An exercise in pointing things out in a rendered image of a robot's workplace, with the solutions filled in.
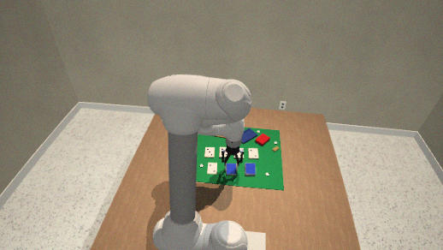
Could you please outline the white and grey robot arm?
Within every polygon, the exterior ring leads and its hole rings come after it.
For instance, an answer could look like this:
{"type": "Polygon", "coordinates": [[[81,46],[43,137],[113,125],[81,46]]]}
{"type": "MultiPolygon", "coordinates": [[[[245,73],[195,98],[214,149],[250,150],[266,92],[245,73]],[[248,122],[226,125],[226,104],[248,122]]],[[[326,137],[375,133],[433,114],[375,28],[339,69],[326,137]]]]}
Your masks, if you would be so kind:
{"type": "Polygon", "coordinates": [[[153,230],[156,248],[247,250],[238,223],[203,223],[195,211],[198,134],[223,136],[227,146],[239,147],[251,110],[248,88],[238,80],[175,74],[152,82],[147,99],[168,131],[170,211],[153,230]]]}

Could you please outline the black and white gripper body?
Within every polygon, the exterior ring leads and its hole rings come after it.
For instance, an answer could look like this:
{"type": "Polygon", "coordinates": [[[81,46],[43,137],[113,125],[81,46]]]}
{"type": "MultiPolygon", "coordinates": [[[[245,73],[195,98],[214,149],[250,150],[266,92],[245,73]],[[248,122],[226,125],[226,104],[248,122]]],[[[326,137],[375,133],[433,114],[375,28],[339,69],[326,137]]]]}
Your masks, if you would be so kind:
{"type": "Polygon", "coordinates": [[[227,152],[228,154],[229,154],[230,152],[232,153],[231,155],[234,155],[235,152],[236,152],[236,154],[238,154],[238,153],[240,152],[239,147],[237,147],[237,148],[231,148],[231,147],[227,146],[226,149],[227,149],[226,152],[227,152]]]}

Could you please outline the green felt mat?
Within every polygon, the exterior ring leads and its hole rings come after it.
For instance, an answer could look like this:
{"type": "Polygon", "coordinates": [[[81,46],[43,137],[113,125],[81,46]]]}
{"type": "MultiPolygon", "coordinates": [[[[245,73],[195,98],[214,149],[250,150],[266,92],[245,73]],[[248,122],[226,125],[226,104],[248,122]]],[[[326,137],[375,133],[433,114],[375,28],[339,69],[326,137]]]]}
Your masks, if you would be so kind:
{"type": "Polygon", "coordinates": [[[239,148],[244,148],[243,163],[239,164],[237,175],[227,175],[222,158],[219,158],[220,147],[227,147],[226,138],[198,135],[198,154],[197,154],[197,180],[196,182],[205,182],[229,186],[247,187],[247,188],[265,188],[274,190],[284,190],[282,160],[281,160],[281,140],[280,130],[250,128],[257,136],[246,143],[242,143],[239,148]],[[260,131],[260,133],[257,132],[260,131]],[[263,146],[259,145],[255,139],[261,134],[266,134],[270,140],[263,146]],[[275,144],[275,141],[277,144],[275,144]],[[280,149],[273,151],[278,146],[280,149]],[[214,147],[215,156],[205,158],[205,147],[214,147]],[[249,159],[248,148],[258,149],[258,159],[249,159]],[[217,163],[217,173],[207,174],[208,163],[217,163]],[[245,175],[245,163],[256,164],[256,175],[245,175]],[[200,164],[203,167],[200,167],[200,164]],[[269,173],[269,176],[266,176],[269,173]]]}

